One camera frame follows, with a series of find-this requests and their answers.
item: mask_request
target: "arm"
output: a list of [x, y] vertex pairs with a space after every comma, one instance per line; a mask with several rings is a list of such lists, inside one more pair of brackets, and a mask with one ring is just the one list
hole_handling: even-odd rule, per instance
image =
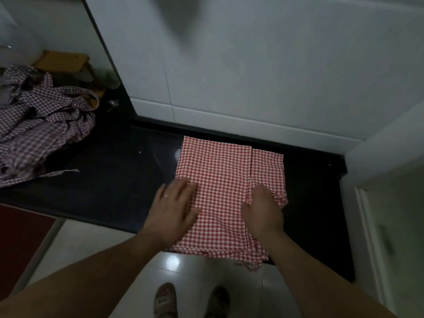
[[275, 262], [304, 318], [395, 318], [388, 309], [317, 261], [283, 231], [283, 213], [271, 192], [257, 186], [252, 203], [242, 205], [249, 231]]
[[144, 228], [133, 238], [65, 267], [0, 303], [0, 317], [108, 317], [141, 269], [178, 242], [199, 210], [185, 218], [195, 190], [174, 180], [158, 190]]

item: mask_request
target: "forearm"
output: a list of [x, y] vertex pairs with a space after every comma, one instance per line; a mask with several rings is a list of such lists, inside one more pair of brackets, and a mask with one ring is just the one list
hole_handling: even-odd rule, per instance
[[0, 317], [106, 318], [160, 243], [141, 232], [65, 267], [1, 302]]
[[308, 255], [285, 233], [274, 235], [264, 244], [304, 318], [395, 317], [370, 296]]

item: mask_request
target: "hand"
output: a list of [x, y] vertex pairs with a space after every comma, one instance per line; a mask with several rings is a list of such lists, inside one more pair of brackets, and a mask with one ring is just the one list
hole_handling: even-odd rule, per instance
[[162, 249], [173, 246], [192, 227], [200, 213], [192, 209], [187, 216], [187, 203], [195, 192], [197, 184], [187, 185], [189, 179], [177, 178], [156, 192], [149, 215], [140, 234], [151, 235], [163, 243]]
[[244, 202], [241, 213], [247, 229], [267, 249], [268, 241], [282, 234], [283, 212], [275, 202], [272, 193], [263, 185], [257, 185], [252, 192], [252, 203]]

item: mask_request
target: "red gingham cloth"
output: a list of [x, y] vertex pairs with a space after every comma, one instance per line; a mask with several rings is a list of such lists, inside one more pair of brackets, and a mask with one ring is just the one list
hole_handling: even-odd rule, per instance
[[198, 184], [189, 208], [200, 208], [202, 212], [170, 251], [237, 259], [253, 265], [268, 259], [268, 253], [246, 229], [240, 207], [244, 201], [250, 203], [257, 184], [268, 187], [280, 207], [287, 203], [283, 155], [186, 136], [176, 177], [187, 177]]

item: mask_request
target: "clothing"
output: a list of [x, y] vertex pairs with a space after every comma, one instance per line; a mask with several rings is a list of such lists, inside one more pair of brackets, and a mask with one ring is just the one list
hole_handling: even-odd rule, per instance
[[283, 155], [186, 136], [176, 177], [187, 177], [198, 184], [188, 209], [202, 211], [193, 228], [171, 251], [237, 259], [253, 265], [268, 259], [268, 253], [247, 230], [240, 207], [242, 202], [251, 201], [257, 184], [268, 187], [280, 207], [287, 203]]
[[6, 187], [44, 174], [49, 154], [85, 138], [99, 99], [87, 89], [54, 87], [51, 74], [29, 66], [11, 66], [0, 80], [0, 187]]

